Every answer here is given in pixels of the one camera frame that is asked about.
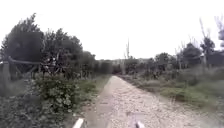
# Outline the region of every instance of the treeline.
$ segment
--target treeline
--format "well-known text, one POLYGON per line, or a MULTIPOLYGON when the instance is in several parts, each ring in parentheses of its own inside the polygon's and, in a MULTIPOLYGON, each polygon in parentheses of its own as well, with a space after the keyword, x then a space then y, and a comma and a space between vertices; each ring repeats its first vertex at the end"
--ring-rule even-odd
POLYGON ((114 65, 113 72, 125 74, 135 74, 137 72, 161 73, 170 69, 187 69, 202 65, 204 68, 220 67, 224 65, 224 51, 215 50, 215 43, 204 36, 200 47, 197 41, 192 40, 182 47, 176 55, 168 53, 157 54, 154 58, 136 59, 132 56, 121 60, 122 63, 114 65))
MULTIPOLYGON (((56 60, 56 65, 64 68, 64 72, 72 73, 72 77, 88 77, 97 73, 109 73, 108 61, 97 61, 95 55, 84 51, 80 40, 63 29, 41 31, 35 23, 35 14, 20 21, 2 42, 1 58, 47 63, 56 60)), ((28 72, 33 65, 17 64, 20 72, 28 72)))

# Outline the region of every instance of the grass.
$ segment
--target grass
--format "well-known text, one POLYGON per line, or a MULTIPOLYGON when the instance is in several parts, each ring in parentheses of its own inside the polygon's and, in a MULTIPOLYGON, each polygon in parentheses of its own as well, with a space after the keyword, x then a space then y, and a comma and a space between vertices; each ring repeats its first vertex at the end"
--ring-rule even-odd
POLYGON ((175 99, 194 108, 216 109, 219 98, 224 99, 224 80, 219 74, 181 74, 173 80, 146 80, 142 77, 121 76, 136 87, 175 99))

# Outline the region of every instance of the dirt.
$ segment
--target dirt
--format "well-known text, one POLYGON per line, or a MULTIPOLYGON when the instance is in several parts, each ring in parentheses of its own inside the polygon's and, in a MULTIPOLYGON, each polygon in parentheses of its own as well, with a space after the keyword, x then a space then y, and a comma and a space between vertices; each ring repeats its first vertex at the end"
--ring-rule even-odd
POLYGON ((160 96, 137 89, 112 76, 95 104, 86 108, 85 128, 223 128, 217 118, 196 112, 160 96))

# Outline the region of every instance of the dirt path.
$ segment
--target dirt path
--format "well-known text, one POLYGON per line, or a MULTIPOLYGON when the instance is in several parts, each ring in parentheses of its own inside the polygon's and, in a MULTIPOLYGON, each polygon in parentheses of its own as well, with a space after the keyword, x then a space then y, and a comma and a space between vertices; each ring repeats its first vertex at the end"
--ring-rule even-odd
POLYGON ((186 110, 113 76, 96 103, 85 113, 87 128, 221 128, 206 115, 186 110))

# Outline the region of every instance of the gravel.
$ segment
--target gravel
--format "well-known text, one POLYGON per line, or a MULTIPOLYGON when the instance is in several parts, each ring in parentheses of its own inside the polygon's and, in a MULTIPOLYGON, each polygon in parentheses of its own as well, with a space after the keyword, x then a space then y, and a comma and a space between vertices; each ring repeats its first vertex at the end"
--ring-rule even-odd
POLYGON ((207 113, 194 112, 181 104, 142 91, 113 76, 85 113, 87 128, 223 128, 207 113))

